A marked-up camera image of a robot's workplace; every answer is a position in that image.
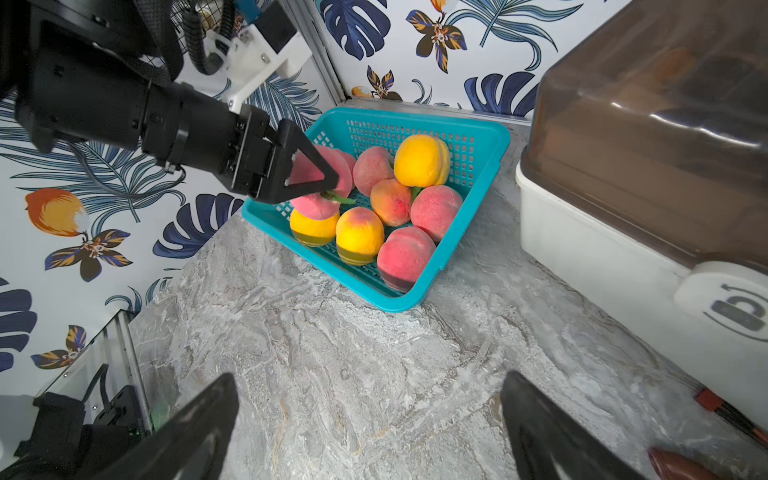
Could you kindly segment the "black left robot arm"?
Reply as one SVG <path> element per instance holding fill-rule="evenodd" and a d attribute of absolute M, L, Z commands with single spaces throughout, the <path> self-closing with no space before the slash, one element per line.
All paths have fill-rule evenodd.
<path fill-rule="evenodd" d="M 237 32 L 237 6 L 205 29 L 193 1 L 5 1 L 1 91 L 32 144 L 140 149 L 168 172 L 198 169 L 278 204 L 333 190 L 338 172 L 290 119 L 247 104 L 310 50 L 278 3 Z"/>

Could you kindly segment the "teal plastic basket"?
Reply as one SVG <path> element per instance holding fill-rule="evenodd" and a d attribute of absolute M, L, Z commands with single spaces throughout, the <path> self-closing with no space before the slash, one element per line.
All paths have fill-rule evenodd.
<path fill-rule="evenodd" d="M 393 313 L 407 311 L 424 299 L 435 278 L 450 262 L 500 170 L 510 143 L 508 129 L 477 119 L 339 107 L 320 116 L 306 131 L 315 144 L 354 154 L 372 146 L 395 152 L 411 134 L 429 134 L 447 143 L 451 152 L 447 184 L 464 202 L 424 273 L 406 293 L 387 287 L 374 266 L 344 263 L 333 244 L 318 248 L 300 244 L 290 231 L 292 206 L 288 202 L 268 205 L 248 199 L 241 208 L 242 216 L 376 308 Z"/>

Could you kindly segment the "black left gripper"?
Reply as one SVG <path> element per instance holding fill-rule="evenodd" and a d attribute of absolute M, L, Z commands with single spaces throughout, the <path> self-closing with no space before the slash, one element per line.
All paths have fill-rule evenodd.
<path fill-rule="evenodd" d="M 183 166 L 216 176 L 231 192 L 279 204 L 334 189 L 339 173 L 305 132 L 283 119 L 228 106 L 188 84 L 149 89 L 141 150 L 162 167 Z"/>

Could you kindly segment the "yellow red peach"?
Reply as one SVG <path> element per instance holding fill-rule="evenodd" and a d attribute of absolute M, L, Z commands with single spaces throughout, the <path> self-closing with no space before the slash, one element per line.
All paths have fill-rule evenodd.
<path fill-rule="evenodd" d="M 355 207 L 341 215 L 336 225 L 337 252 L 354 266 L 372 263 L 385 241 L 384 226 L 372 210 Z"/>
<path fill-rule="evenodd" d="M 399 227 L 410 221 L 412 192 L 397 179 L 377 182 L 371 190 L 370 203 L 386 226 Z"/>

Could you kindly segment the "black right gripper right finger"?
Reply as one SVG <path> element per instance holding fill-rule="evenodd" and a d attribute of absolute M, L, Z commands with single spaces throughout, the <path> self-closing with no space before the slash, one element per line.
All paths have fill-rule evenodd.
<path fill-rule="evenodd" d="M 502 413 L 521 479 L 640 479 L 520 372 L 500 391 Z"/>

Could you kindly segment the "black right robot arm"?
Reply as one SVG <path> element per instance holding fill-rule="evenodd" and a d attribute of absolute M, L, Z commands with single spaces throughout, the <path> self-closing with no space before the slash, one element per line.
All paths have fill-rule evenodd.
<path fill-rule="evenodd" d="M 520 478 L 639 478 L 519 372 L 506 374 L 500 398 Z M 217 479 L 239 398 L 233 375 L 224 373 L 149 436 L 132 419 L 87 424 L 83 399 L 44 393 L 32 405 L 30 436 L 4 479 Z"/>

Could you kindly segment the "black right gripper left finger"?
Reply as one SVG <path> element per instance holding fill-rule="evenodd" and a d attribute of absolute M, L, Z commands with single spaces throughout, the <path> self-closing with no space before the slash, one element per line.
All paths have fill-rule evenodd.
<path fill-rule="evenodd" d="M 149 439 L 94 479 L 218 479 L 239 410 L 236 382 L 224 373 Z"/>

